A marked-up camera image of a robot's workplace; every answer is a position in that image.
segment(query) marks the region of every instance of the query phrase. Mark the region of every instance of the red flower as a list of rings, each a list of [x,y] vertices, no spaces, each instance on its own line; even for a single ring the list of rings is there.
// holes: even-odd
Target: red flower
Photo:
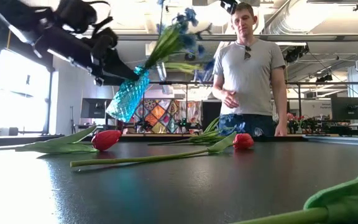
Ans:
[[[234,149],[249,149],[254,145],[254,140],[249,134],[237,134],[233,141]]]
[[[102,131],[92,139],[93,147],[99,151],[105,151],[118,142],[121,132],[116,130]]]

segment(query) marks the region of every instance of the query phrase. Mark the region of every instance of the computer screen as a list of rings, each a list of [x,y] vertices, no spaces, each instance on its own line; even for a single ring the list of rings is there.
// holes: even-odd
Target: computer screen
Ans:
[[[104,118],[106,114],[105,104],[109,106],[110,102],[109,99],[83,98],[81,118]]]
[[[333,120],[358,119],[358,97],[331,98]]]

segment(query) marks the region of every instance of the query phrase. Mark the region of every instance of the table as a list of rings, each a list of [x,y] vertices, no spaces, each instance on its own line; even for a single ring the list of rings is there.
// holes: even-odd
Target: table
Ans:
[[[358,145],[312,140],[111,167],[70,168],[70,161],[202,146],[129,141],[101,154],[0,151],[0,223],[231,223],[299,210],[318,190],[358,175]]]

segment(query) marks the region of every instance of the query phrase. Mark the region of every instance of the man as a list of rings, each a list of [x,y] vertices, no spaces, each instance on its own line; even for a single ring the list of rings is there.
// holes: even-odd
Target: man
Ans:
[[[254,37],[257,22],[252,6],[240,3],[231,16],[237,34],[234,44],[222,48],[215,58],[213,95],[222,101],[219,128],[237,132],[255,132],[265,136],[287,134],[287,90],[285,62],[280,47]],[[274,131],[270,85],[278,111],[279,123]]]

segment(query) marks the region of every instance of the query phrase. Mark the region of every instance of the flower stem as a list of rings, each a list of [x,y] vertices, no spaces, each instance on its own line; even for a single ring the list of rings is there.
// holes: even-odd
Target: flower stem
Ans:
[[[181,139],[181,140],[176,140],[176,141],[171,141],[171,142],[149,143],[149,146],[163,146],[163,145],[176,144],[176,143],[186,143],[186,142],[190,142],[190,140],[189,139]]]
[[[70,162],[70,166],[79,167],[79,166],[90,166],[90,165],[120,164],[126,162],[153,162],[153,161],[161,161],[165,159],[177,159],[180,157],[192,156],[204,152],[208,152],[208,149],[203,149],[195,152],[184,152],[184,153],[166,155],[166,156],[149,156],[149,157],[136,157],[136,158],[127,158],[127,159],[90,159],[85,161],[72,161]]]
[[[297,212],[258,218],[235,224],[313,224],[324,223],[328,218],[327,208],[311,208]]]

